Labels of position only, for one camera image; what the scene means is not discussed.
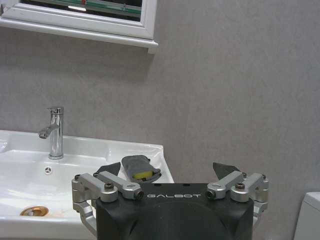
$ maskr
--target sink drain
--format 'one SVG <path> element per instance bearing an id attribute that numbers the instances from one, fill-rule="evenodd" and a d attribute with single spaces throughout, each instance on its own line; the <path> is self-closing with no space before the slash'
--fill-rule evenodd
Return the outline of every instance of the sink drain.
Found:
<path id="1" fill-rule="evenodd" d="M 33 206 L 28 207 L 20 213 L 20 216 L 29 217 L 43 217 L 49 212 L 49 209 L 45 206 Z"/>
<path id="2" fill-rule="evenodd" d="M 46 166 L 44 168 L 44 173 L 47 174 L 47 175 L 52 174 L 52 168 L 50 166 Z"/>

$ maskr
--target sink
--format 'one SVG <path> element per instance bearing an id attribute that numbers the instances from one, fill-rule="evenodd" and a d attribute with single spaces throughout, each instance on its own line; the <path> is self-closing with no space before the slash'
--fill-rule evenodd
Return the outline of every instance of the sink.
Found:
<path id="1" fill-rule="evenodd" d="M 125 156 L 145 155 L 161 169 L 155 183 L 173 183 L 161 145 L 63 137 L 64 158 L 48 158 L 49 140 L 36 133 L 0 130 L 0 239 L 93 240 L 72 207 L 71 180 Z M 119 177 L 128 179 L 123 167 Z M 30 207 L 45 216 L 20 216 Z"/>

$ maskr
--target yellow sponge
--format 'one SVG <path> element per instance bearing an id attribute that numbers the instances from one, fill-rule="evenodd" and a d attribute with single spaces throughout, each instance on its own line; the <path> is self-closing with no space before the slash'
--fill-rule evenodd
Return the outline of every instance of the yellow sponge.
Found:
<path id="1" fill-rule="evenodd" d="M 150 178 L 153 176 L 152 171 L 144 171 L 144 172 L 139 172 L 133 175 L 133 178 L 135 179 L 144 179 L 144 178 Z"/>

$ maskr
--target faucet handle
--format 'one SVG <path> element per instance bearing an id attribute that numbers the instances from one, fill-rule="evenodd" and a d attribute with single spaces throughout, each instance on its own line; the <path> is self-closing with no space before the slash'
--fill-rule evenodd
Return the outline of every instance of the faucet handle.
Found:
<path id="1" fill-rule="evenodd" d="M 64 114 L 65 108 L 63 106 L 52 106 L 47 108 L 51 114 Z"/>

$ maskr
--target white window frame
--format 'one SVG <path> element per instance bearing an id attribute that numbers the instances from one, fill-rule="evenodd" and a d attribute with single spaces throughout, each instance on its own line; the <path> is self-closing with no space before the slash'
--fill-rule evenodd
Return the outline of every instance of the white window frame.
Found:
<path id="1" fill-rule="evenodd" d="M 149 48 L 154 41 L 157 0 L 142 0 L 140 21 L 0 0 L 0 26 Z"/>

